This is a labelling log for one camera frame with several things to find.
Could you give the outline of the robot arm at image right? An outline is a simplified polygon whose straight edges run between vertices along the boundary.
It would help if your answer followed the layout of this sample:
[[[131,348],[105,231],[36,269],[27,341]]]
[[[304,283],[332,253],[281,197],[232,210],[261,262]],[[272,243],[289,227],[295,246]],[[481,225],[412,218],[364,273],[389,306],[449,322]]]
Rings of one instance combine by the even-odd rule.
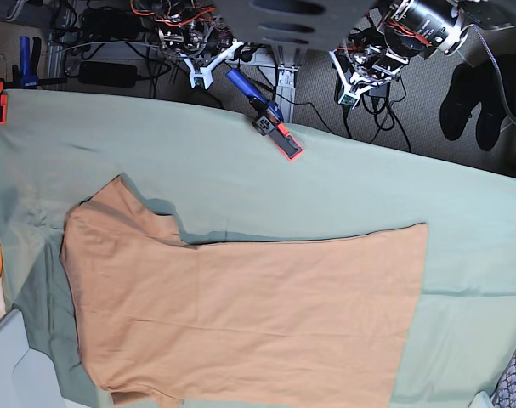
[[[379,1],[380,20],[354,28],[329,53],[337,71],[337,102],[358,105],[363,94],[400,77],[411,59],[453,54],[467,37],[461,1]]]

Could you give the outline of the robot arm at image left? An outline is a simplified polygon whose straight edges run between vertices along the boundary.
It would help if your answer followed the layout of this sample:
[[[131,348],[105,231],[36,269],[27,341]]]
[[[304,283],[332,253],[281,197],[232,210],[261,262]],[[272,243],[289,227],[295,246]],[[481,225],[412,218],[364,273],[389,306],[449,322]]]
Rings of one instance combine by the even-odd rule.
[[[131,10],[148,20],[159,38],[159,52],[189,69],[190,85],[209,89],[213,71],[240,53],[235,38],[213,1],[131,1]]]

